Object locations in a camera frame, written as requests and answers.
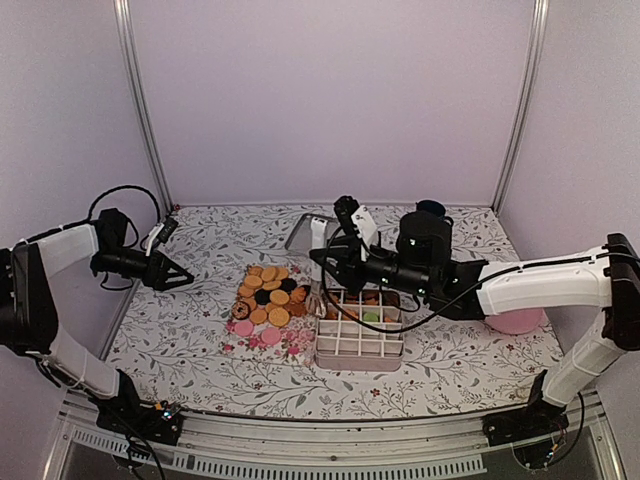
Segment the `silver white tongs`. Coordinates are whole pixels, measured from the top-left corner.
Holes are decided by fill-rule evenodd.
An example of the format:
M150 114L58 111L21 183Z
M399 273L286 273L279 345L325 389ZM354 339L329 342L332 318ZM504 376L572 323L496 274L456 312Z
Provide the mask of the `silver white tongs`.
M328 222L320 217L311 219L311 249L323 249L326 246L326 228ZM305 300L307 312L317 318L324 318L327 313L325 295L321 286L321 266L315 261L311 264L310 291Z

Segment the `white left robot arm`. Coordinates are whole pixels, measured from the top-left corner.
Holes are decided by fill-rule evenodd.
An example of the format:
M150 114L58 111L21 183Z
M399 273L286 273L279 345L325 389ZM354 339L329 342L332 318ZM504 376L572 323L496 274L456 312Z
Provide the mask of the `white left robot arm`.
M116 208L63 225L1 251L1 343L35 359L54 383L81 388L128 434L148 426L148 412L129 376L90 353L62 326L51 279L88 261L93 274L116 274L166 292L193 283L185 268L153 246L125 243L129 218Z

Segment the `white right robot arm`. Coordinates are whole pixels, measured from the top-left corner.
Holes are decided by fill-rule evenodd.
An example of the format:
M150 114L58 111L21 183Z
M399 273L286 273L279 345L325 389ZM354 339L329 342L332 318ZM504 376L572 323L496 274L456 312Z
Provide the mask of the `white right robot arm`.
M590 329L552 368L539 374L517 427L537 436L577 393L627 352L639 348L639 258L627 238L577 254L530 262L459 262L452 258L452 223L426 211L404 215L396 248L374 239L364 208L336 210L339 228L310 250L310 259L349 294L368 284L408 293L450 320L566 306L599 308Z

